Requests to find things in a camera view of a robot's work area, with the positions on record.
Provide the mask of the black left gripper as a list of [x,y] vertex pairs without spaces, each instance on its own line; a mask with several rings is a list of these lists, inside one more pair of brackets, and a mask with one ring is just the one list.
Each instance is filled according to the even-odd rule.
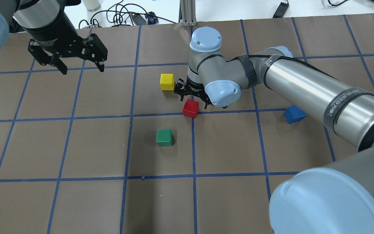
[[28,51],[40,65],[50,65],[66,75],[68,68],[60,58],[83,59],[85,56],[85,59],[93,62],[100,72],[104,72],[108,49],[95,33],[82,39],[65,13],[58,13],[46,26],[25,27],[25,31],[32,37]]

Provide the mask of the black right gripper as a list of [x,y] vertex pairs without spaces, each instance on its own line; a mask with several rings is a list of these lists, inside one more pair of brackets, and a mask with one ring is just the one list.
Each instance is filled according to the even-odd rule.
[[203,84],[193,82],[190,80],[190,78],[187,78],[186,81],[183,79],[178,79],[178,81],[175,83],[174,93],[180,96],[181,102],[185,96],[191,95],[201,99],[205,103],[205,108],[208,105],[212,105],[209,96],[205,92]]

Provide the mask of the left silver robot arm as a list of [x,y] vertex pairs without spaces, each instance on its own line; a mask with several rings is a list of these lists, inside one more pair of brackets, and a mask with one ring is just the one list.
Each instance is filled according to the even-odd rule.
[[93,62],[104,72],[108,49],[95,33],[80,37],[64,12],[65,7],[80,3],[80,0],[0,0],[0,50],[15,21],[31,35],[27,50],[40,65],[55,67],[66,75],[68,68],[61,58],[80,58]]

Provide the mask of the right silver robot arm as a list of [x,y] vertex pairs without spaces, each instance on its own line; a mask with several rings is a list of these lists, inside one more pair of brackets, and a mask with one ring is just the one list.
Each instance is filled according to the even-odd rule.
[[358,150],[277,186],[269,202],[274,233],[374,234],[374,95],[293,58],[285,46],[227,62],[221,43],[214,28],[193,32],[187,79],[176,82],[176,94],[224,108],[263,84]]

